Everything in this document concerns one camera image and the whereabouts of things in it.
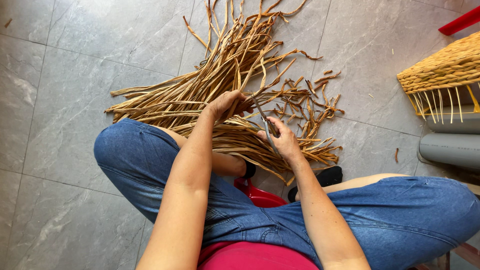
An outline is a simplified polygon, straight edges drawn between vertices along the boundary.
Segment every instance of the red plastic chair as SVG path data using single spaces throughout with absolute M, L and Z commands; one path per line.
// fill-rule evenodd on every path
M 480 22 L 480 6 L 458 17 L 456 20 L 440 27 L 438 31 L 449 36 L 478 22 Z
M 237 178 L 233 182 L 233 185 L 247 195 L 255 206 L 270 208 L 287 204 L 287 202 L 279 196 L 254 187 L 250 178 Z

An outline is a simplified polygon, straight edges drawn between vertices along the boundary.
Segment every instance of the foot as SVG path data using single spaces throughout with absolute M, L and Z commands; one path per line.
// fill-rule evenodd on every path
M 328 169 L 323 170 L 321 173 L 317 175 L 318 183 L 320 183 L 321 187 L 326 187 L 333 184 L 338 184 L 342 182 L 343 174 L 342 168 L 339 166 L 334 166 Z M 288 200 L 292 202 L 298 201 L 300 198 L 297 197 L 298 195 L 298 188 L 294 187 L 290 189 L 288 192 Z

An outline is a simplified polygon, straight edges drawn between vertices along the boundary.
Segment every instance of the blue jeans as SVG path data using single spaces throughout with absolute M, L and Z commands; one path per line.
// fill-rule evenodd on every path
M 178 151 L 165 132 L 130 119 L 103 130 L 94 147 L 103 172 L 151 222 L 155 222 Z M 480 230 L 479 201 L 464 184 L 452 179 L 389 177 L 328 196 L 372 269 L 402 270 L 429 261 Z M 300 202 L 259 208 L 212 174 L 202 247 L 220 241 L 283 245 L 305 254 L 322 269 L 305 229 Z

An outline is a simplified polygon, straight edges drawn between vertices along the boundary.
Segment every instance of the dried straw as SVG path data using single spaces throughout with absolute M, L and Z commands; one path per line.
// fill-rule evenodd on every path
M 130 99 L 108 108 L 105 112 L 114 113 L 114 123 L 127 117 L 168 128 L 182 136 L 188 137 L 195 127 L 198 115 L 200 115 L 202 109 L 209 102 L 225 91 L 239 89 L 244 92 L 247 82 L 253 76 L 262 75 L 263 78 L 259 90 L 255 93 L 250 93 L 250 96 L 241 105 L 234 103 L 232 108 L 224 115 L 224 118 L 217 121 L 213 131 L 214 151 L 241 156 L 278 176 L 285 184 L 290 184 L 293 179 L 287 182 L 281 175 L 281 173 L 291 171 L 289 165 L 274 153 L 268 142 L 256 136 L 257 132 L 262 130 L 262 127 L 249 120 L 256 114 L 243 118 L 236 115 L 237 112 L 253 105 L 252 96 L 256 97 L 261 106 L 275 99 L 281 99 L 283 107 L 278 106 L 280 110 L 272 110 L 276 115 L 280 117 L 284 115 L 290 116 L 287 122 L 293 118 L 305 119 L 305 123 L 301 126 L 302 135 L 298 138 L 299 146 L 305 158 L 308 161 L 317 161 L 327 166 L 317 168 L 316 170 L 330 167 L 330 162 L 336 163 L 338 161 L 338 157 L 330 153 L 330 151 L 341 147 L 331 146 L 335 141 L 332 138 L 321 140 L 315 139 L 315 136 L 323 119 L 333 117 L 335 111 L 343 112 L 335 108 L 340 95 L 334 98 L 333 102 L 331 102 L 332 99 L 330 101 L 327 100 L 324 93 L 324 84 L 322 94 L 325 103 L 321 104 L 314 101 L 311 93 L 316 94 L 309 81 L 307 82 L 308 89 L 300 89 L 297 85 L 303 77 L 297 81 L 285 79 L 280 90 L 266 91 L 280 82 L 281 76 L 295 61 L 293 59 L 280 72 L 278 64 L 288 55 L 299 52 L 312 60 L 321 58 L 311 57 L 306 52 L 297 49 L 281 55 L 272 54 L 275 47 L 283 44 L 282 41 L 272 41 L 270 35 L 272 26 L 278 18 L 288 22 L 285 16 L 295 13 L 305 3 L 304 1 L 293 12 L 270 12 L 279 2 L 280 0 L 265 11 L 262 11 L 262 4 L 260 3 L 259 13 L 246 18 L 241 12 L 242 2 L 240 4 L 239 16 L 233 18 L 233 1 L 230 0 L 230 14 L 233 25 L 229 27 L 227 1 L 225 5 L 225 24 L 221 29 L 218 27 L 214 11 L 215 1 L 212 6 L 210 1 L 208 4 L 205 3 L 209 19 L 207 42 L 204 42 L 196 35 L 188 26 L 187 21 L 185 21 L 188 30 L 205 46 L 206 55 L 208 55 L 200 63 L 200 66 L 197 67 L 198 69 L 157 85 L 112 91 L 111 95 L 113 96 L 124 95 Z M 212 48 L 209 47 L 211 31 L 218 36 L 218 42 Z M 266 84 L 267 70 L 272 67 L 274 67 L 274 70 L 277 70 L 278 76 L 271 83 Z M 309 114 L 308 117 L 303 112 L 305 103 Z M 291 109 L 291 113 L 286 112 L 287 104 Z M 320 106 L 322 110 L 314 110 L 314 104 Z

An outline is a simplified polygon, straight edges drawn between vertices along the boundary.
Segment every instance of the red object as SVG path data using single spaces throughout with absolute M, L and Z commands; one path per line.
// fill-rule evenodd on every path
M 233 185 L 247 195 L 255 206 L 270 208 L 287 204 L 287 202 L 279 196 L 254 187 L 250 178 L 237 178 L 233 182 Z
M 456 20 L 453 20 L 452 22 L 440 27 L 438 31 L 449 36 L 478 22 L 480 22 L 480 6 L 463 14 Z
M 293 249 L 250 242 L 210 245 L 201 250 L 198 264 L 197 270 L 318 270 L 310 259 Z

